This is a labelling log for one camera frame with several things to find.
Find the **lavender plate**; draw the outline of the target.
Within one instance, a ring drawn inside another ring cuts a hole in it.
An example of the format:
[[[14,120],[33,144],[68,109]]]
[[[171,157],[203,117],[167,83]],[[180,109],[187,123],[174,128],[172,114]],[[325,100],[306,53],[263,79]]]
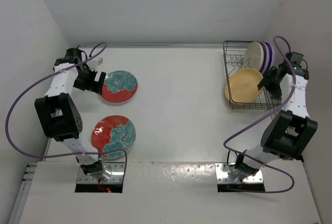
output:
[[[275,49],[272,46],[272,44],[269,42],[265,42],[265,45],[268,47],[269,50],[269,62],[268,62],[268,67],[266,69],[266,74],[267,74],[270,68],[272,68],[275,63]]]
[[[264,67],[262,69],[262,74],[265,75],[265,73],[268,71],[269,65],[270,65],[270,50],[265,42],[260,42],[263,50],[264,50]]]

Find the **orange plate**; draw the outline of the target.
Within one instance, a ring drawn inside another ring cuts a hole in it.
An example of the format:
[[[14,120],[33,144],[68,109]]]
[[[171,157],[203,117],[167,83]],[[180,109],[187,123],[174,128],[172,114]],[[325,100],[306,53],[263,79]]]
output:
[[[225,96],[232,103],[251,103],[259,97],[262,89],[258,90],[258,84],[263,75],[252,68],[242,69],[231,77],[225,84]]]

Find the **cream plate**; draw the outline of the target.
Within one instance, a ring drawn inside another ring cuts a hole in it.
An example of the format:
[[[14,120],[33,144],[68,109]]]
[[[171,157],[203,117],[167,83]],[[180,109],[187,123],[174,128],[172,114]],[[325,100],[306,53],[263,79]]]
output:
[[[259,42],[255,41],[248,45],[244,53],[244,61],[248,63],[250,68],[261,71],[264,61],[264,51]]]

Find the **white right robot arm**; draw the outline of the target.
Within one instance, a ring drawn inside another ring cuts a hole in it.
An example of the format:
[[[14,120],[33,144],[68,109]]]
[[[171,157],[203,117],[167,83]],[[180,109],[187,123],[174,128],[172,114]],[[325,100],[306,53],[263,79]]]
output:
[[[260,144],[238,155],[234,169],[242,176],[253,176],[277,159],[298,158],[317,130],[318,123],[310,119],[306,107],[309,71],[300,65],[303,55],[289,52],[286,58],[258,84],[285,105],[265,129]]]

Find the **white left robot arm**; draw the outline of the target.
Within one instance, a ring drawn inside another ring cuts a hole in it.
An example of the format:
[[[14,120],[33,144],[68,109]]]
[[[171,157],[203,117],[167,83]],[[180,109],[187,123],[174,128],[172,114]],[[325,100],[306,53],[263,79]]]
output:
[[[102,94],[105,72],[96,80],[97,66],[89,67],[82,62],[82,50],[67,49],[63,58],[54,64],[54,76],[48,91],[34,102],[44,134],[63,144],[76,154],[83,173],[106,182],[111,174],[99,158],[98,150],[86,138],[80,138],[83,130],[81,115],[76,108],[71,93],[73,88]]]

